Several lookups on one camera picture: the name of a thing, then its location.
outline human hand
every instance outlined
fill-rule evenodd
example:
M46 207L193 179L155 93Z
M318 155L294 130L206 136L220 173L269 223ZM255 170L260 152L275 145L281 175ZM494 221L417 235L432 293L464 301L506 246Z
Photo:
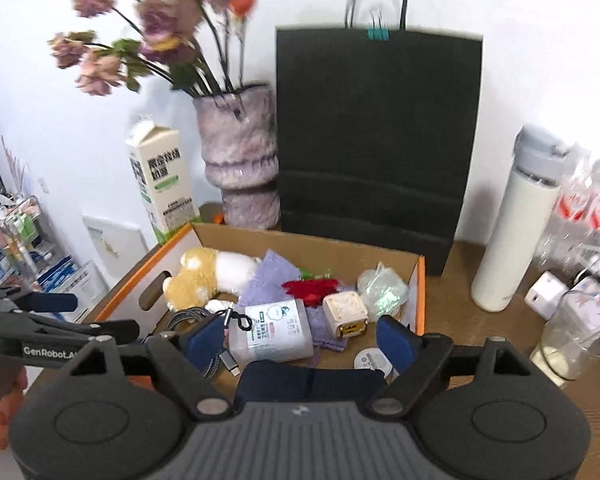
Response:
M24 400L23 390L26 387L27 372L22 367L11 391L0 399L0 450L7 449L9 446L9 422Z

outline white plastic package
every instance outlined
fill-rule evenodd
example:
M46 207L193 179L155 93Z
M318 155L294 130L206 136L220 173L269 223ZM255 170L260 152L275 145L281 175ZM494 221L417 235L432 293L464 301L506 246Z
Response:
M379 262L358 277L358 294L369 312L369 322L375 323L384 314L398 313L409 297L409 287L395 270Z
M314 355L314 344L302 300L286 300L254 306L236 306L251 318L253 329L245 332L236 319L229 323L229 351L244 368L252 361L279 363Z

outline white thermos bottle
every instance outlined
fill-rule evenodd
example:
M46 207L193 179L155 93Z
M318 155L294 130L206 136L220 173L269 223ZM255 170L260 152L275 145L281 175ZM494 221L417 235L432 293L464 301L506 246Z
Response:
M532 124L516 137L498 218L471 286L482 309L503 310L522 281L558 199L568 151L560 139Z

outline black paper bag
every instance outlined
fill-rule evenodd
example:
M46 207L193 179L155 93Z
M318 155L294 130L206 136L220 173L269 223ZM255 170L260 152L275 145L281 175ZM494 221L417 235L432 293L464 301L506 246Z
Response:
M440 274L473 149L482 41L405 30L406 0L403 10L397 30L277 31L282 228L424 254Z

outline purple textured vase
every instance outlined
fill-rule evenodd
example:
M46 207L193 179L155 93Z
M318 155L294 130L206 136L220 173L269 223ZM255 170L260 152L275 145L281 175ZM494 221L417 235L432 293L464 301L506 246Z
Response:
M273 92L247 86L235 94L194 100L206 179L221 189L246 189L278 174Z
M222 212L228 225L244 229L270 229L280 220L276 183L250 189L222 190Z

